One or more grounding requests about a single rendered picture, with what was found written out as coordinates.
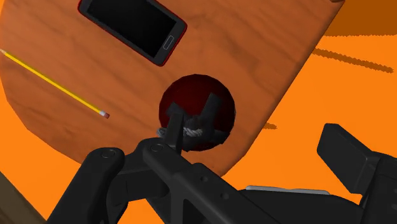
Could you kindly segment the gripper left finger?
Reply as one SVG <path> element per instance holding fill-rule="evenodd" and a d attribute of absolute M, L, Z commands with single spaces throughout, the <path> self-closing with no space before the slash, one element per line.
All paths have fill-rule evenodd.
<path fill-rule="evenodd" d="M 279 224 L 204 164 L 181 156 L 183 116 L 169 120 L 164 139 L 145 139 L 143 161 L 171 193 L 171 224 L 184 224 L 190 202 L 209 224 Z M 128 204 L 112 206 L 108 192 L 121 171 L 125 154 L 119 148 L 91 151 L 74 175 L 46 224 L 117 224 Z"/>

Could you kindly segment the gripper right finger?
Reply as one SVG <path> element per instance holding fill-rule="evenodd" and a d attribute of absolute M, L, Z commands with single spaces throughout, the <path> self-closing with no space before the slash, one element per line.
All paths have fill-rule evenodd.
<path fill-rule="evenodd" d="M 397 158 L 370 150 L 335 123 L 324 125 L 317 154 L 350 193 L 362 195 L 360 224 L 397 224 Z"/>

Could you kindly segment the round wooden table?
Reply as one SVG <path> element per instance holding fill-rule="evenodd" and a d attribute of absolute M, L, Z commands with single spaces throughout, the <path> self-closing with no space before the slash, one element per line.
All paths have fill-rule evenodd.
<path fill-rule="evenodd" d="M 5 0 L 0 49 L 110 114 L 104 118 L 0 52 L 6 98 L 25 127 L 81 162 L 155 135 L 164 91 L 189 74 L 222 82 L 237 116 L 229 138 L 185 153 L 223 175 L 249 150 L 342 0 L 159 0 L 187 23 L 158 67 L 78 12 L 79 0 Z"/>

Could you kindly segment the yellow pencil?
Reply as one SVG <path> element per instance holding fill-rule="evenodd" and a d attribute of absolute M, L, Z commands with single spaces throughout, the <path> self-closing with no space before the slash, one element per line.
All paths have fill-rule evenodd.
<path fill-rule="evenodd" d="M 95 111 L 96 113 L 100 114 L 102 117 L 104 118 L 109 118 L 110 114 L 91 105 L 90 103 L 88 103 L 87 101 L 83 100 L 82 98 L 78 97 L 77 95 L 75 95 L 74 93 L 70 92 L 69 90 L 67 90 L 66 88 L 64 88 L 63 86 L 59 85 L 58 83 L 54 82 L 53 80 L 49 79 L 48 77 L 46 77 L 45 75 L 41 74 L 40 72 L 36 71 L 35 69 L 33 69 L 31 66 L 28 66 L 27 64 L 25 64 L 24 62 L 22 62 L 21 60 L 17 59 L 16 57 L 12 56 L 10 53 L 8 53 L 7 51 L 0 49 L 0 52 L 7 58 L 9 58 L 10 60 L 14 61 L 15 63 L 17 63 L 18 65 L 22 66 L 23 68 L 25 68 L 26 70 L 30 71 L 32 74 L 35 74 L 36 76 L 40 77 L 42 80 L 45 80 L 47 83 L 51 84 L 52 86 L 54 86 L 55 88 L 61 90 L 63 93 L 67 94 L 68 96 L 72 97 L 73 99 L 77 100 L 78 102 L 82 103 L 83 105 L 85 105 L 86 107 L 90 108 L 91 110 Z"/>

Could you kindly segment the black phone with red case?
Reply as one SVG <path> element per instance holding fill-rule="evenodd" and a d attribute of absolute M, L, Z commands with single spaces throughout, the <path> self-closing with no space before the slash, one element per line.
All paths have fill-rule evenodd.
<path fill-rule="evenodd" d="M 80 0 L 78 11 L 157 66 L 167 62 L 188 27 L 157 0 Z"/>

